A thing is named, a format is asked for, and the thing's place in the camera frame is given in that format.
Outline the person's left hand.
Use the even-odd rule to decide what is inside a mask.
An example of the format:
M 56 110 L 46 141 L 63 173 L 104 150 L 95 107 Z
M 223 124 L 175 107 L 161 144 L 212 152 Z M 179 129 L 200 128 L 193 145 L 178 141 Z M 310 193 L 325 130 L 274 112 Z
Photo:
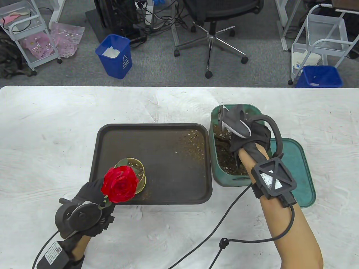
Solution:
M 95 237 L 113 223 L 115 204 L 101 192 L 104 180 L 85 183 L 73 199 L 60 198 L 55 225 L 63 239 L 75 234 Z

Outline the person's right hand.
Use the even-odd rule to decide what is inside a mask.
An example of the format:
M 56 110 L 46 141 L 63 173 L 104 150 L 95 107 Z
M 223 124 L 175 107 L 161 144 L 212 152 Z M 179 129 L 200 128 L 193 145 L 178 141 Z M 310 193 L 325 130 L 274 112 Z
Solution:
M 240 149 L 244 149 L 247 154 L 249 154 L 249 156 L 257 163 L 265 161 L 266 157 L 259 151 L 256 145 L 258 144 L 264 147 L 266 152 L 270 149 L 271 132 L 268 127 L 256 121 L 248 123 L 248 121 L 245 119 L 243 105 L 241 104 L 238 104 L 230 109 L 227 115 L 233 122 L 230 124 L 230 127 L 235 127 L 235 130 L 241 129 L 243 124 L 240 122 L 242 121 L 246 125 L 245 132 L 251 132 L 249 138 L 242 138 L 237 136 L 234 132 L 231 133 L 229 151 L 234 156 L 236 165 L 239 166 L 241 163 L 238 156 Z

